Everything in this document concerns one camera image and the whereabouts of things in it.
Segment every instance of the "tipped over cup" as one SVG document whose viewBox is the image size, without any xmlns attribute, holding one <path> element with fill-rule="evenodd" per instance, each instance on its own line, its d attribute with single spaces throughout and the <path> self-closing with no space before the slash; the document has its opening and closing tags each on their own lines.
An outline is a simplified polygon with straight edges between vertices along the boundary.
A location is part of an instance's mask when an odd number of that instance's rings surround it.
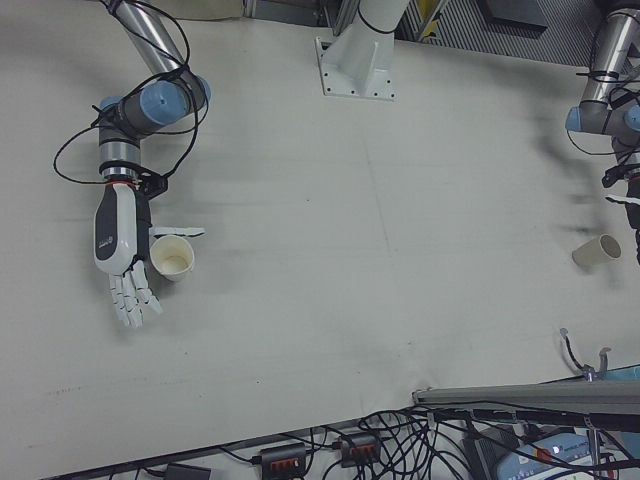
<svg viewBox="0 0 640 480">
<path fill-rule="evenodd" d="M 622 249 L 611 235 L 600 235 L 573 251 L 573 261 L 581 267 L 590 267 L 599 263 L 620 258 Z"/>
<path fill-rule="evenodd" d="M 172 282 L 183 280 L 193 270 L 195 254 L 184 237 L 161 237 L 151 245 L 149 254 L 158 273 Z"/>
</svg>

